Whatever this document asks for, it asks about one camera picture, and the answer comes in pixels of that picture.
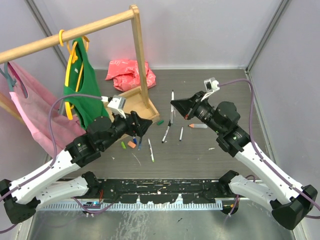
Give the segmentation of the white pen black tip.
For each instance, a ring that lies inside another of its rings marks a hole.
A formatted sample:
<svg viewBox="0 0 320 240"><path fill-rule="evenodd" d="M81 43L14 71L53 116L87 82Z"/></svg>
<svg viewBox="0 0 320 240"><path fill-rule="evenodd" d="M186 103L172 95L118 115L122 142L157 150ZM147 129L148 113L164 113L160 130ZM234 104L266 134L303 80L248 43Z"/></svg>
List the white pen black tip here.
<svg viewBox="0 0 320 240"><path fill-rule="evenodd" d="M163 136L163 138L162 138L162 140L161 140L161 143L164 143L164 142L165 142L166 137L167 137L167 135L168 135L168 132L169 132L169 130L170 130L170 127L171 127L171 123L169 123L169 124L167 125L166 130L165 130L165 133L164 133L164 136Z"/></svg>

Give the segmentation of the long white green pen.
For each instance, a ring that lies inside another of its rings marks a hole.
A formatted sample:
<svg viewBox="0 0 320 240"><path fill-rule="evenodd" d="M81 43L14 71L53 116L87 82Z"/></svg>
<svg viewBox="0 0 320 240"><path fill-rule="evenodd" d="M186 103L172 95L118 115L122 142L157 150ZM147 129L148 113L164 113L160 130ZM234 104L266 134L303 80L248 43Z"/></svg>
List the long white green pen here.
<svg viewBox="0 0 320 240"><path fill-rule="evenodd" d="M175 99L174 90L171 91L171 101ZM170 123L174 123L174 106L170 104Z"/></svg>

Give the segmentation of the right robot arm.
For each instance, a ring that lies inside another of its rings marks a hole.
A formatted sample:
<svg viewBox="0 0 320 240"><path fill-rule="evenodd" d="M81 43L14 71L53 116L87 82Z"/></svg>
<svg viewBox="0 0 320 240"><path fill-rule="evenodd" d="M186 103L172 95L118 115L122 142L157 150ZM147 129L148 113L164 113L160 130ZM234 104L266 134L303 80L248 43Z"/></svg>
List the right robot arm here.
<svg viewBox="0 0 320 240"><path fill-rule="evenodd" d="M199 119L217 134L218 146L250 168L262 184L252 182L230 170L219 179L219 191L225 197L233 194L250 199L271 212L284 228L293 230L315 205L318 191L302 185L280 169L250 135L239 125L240 114L234 103L209 104L199 91L190 98L172 100L171 105L186 119Z"/></svg>

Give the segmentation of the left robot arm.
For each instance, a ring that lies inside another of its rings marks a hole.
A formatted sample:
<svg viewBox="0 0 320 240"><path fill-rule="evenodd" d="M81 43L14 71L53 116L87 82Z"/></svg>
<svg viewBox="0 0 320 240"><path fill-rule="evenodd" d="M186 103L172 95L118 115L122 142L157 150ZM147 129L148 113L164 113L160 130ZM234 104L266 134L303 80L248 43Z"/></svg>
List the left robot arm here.
<svg viewBox="0 0 320 240"><path fill-rule="evenodd" d="M97 117L87 127L86 133L75 138L55 159L20 179L2 180L0 195L10 222L14 225L22 223L37 210L66 198L97 197L101 185L91 171L73 180L52 184L100 158L101 153L123 135L143 137L152 123L135 111L126 117L117 115L114 120L106 116Z"/></svg>

